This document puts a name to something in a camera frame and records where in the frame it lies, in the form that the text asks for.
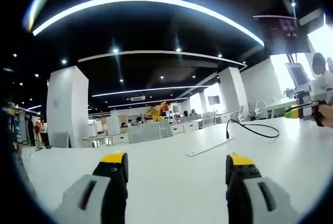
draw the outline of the computer screen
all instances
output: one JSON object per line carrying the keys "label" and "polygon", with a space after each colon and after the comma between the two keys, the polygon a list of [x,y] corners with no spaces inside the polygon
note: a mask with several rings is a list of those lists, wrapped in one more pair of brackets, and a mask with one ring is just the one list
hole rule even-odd
{"label": "computer screen", "polygon": [[286,63],[289,74],[295,84],[295,87],[301,87],[309,82],[309,78],[300,63]]}

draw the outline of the white pillar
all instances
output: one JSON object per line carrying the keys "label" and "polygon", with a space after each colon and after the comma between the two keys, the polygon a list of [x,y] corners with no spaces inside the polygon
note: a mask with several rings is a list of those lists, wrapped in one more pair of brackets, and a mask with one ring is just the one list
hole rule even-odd
{"label": "white pillar", "polygon": [[248,100],[244,89],[243,80],[237,68],[228,67],[219,73],[220,90],[227,111],[238,111],[239,106],[244,106],[244,117],[249,114]]}
{"label": "white pillar", "polygon": [[204,97],[203,92],[200,92],[199,95],[200,95],[200,102],[201,102],[202,112],[206,113],[207,112],[206,98]]}
{"label": "white pillar", "polygon": [[46,106],[51,145],[56,141],[55,133],[66,131],[72,147],[82,147],[88,123],[88,82],[76,66],[51,73]]}

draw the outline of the desk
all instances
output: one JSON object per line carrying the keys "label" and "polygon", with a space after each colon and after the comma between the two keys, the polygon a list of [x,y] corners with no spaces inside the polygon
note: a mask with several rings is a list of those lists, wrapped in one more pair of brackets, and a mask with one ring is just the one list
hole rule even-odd
{"label": "desk", "polygon": [[[99,149],[22,149],[24,166],[42,206],[55,210],[65,192],[99,160],[115,151],[129,156],[129,198],[126,224],[228,223],[225,199],[225,160],[237,152],[251,158],[262,176],[268,176],[289,194],[299,213],[307,212],[324,192],[333,172],[333,130],[312,121],[274,118],[252,121],[280,130],[273,141],[235,123],[234,140],[203,154],[188,157],[188,150],[225,137],[225,124],[160,140]],[[274,131],[255,127],[263,134]]]}
{"label": "desk", "polygon": [[271,112],[271,118],[274,118],[274,110],[291,107],[295,104],[297,104],[296,99],[294,99],[294,98],[283,98],[283,99],[280,99],[280,100],[270,104],[269,106],[266,106],[265,110],[267,111],[267,113]]}

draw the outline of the white cabinet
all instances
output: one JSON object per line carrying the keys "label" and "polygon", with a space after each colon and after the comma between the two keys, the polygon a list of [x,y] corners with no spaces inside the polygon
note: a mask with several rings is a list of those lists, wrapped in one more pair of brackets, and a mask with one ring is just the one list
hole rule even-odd
{"label": "white cabinet", "polygon": [[116,135],[113,138],[113,143],[114,145],[119,144],[119,143],[129,143],[129,136],[128,134],[123,134],[123,135]]}
{"label": "white cabinet", "polygon": [[179,133],[184,133],[184,126],[182,124],[171,125],[172,134],[176,135]]}
{"label": "white cabinet", "polygon": [[184,132],[185,133],[199,129],[199,122],[198,121],[186,122],[183,125],[184,125]]}

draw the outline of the white desk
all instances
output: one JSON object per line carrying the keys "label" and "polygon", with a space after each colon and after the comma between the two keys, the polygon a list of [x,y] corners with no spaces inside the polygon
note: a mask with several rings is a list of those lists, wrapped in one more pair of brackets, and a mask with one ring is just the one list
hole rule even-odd
{"label": "white desk", "polygon": [[280,99],[272,104],[270,104],[269,106],[266,106],[265,107],[265,110],[267,110],[267,113],[268,111],[272,111],[271,112],[271,118],[274,117],[274,110],[277,110],[277,109],[281,109],[281,108],[287,108],[287,107],[291,107],[293,105],[297,104],[297,100],[296,99],[293,99],[293,98],[283,98],[283,99]]}
{"label": "white desk", "polygon": [[[255,122],[278,128],[280,137],[272,141],[230,124],[234,140],[187,157],[188,150],[225,137],[226,125],[218,124],[185,135],[99,149],[23,148],[22,159],[46,209],[58,207],[62,193],[82,175],[91,174],[104,155],[125,151],[130,174],[126,224],[221,224],[228,223],[225,160],[236,152],[251,158],[262,176],[282,186],[298,212],[307,212],[333,172],[333,130],[286,118],[251,123]],[[275,134],[263,127],[255,130]]]}

